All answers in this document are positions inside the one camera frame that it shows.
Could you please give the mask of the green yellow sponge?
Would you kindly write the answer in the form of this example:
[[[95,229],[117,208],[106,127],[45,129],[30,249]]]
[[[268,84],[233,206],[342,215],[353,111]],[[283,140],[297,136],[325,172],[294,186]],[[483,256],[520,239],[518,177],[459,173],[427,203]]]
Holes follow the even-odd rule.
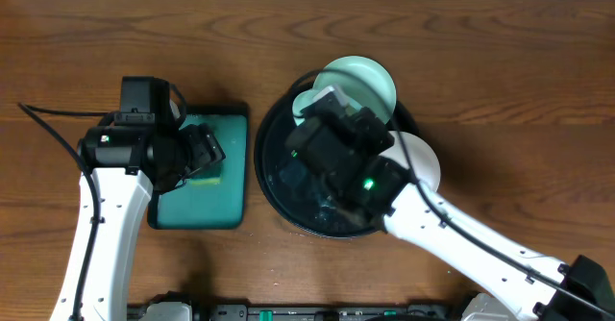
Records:
[[[218,162],[193,175],[188,182],[192,185],[218,185],[222,181],[223,163]]]

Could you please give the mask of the mint plate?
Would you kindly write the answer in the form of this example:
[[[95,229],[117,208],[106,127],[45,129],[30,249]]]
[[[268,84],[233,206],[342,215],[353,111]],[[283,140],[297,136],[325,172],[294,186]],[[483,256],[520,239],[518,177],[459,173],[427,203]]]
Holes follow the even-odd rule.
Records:
[[[299,93],[293,100],[291,110],[296,126],[300,126],[304,121],[303,109],[313,103],[313,98],[319,93],[317,89],[309,89]]]
[[[352,106],[369,108],[384,124],[390,120],[397,103],[397,89],[388,71],[378,62],[361,56],[342,57],[330,62],[313,83],[313,89],[337,85],[348,95]]]

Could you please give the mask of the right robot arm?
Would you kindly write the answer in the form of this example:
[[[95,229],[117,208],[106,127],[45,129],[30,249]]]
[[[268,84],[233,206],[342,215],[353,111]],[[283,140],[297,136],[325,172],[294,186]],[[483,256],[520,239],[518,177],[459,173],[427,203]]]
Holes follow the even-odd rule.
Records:
[[[438,194],[441,169],[420,137],[355,109],[341,89],[301,92],[285,145],[323,185],[336,210],[416,245],[478,284],[518,320],[611,320],[603,268],[540,254],[480,223]]]

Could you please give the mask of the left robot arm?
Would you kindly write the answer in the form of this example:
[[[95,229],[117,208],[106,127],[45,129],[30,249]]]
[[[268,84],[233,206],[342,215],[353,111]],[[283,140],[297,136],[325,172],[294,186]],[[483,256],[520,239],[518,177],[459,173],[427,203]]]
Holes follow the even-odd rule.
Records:
[[[80,206],[54,320],[124,320],[138,230],[150,202],[225,154],[205,124],[186,124],[176,86],[126,76],[120,108],[87,130],[76,150]]]

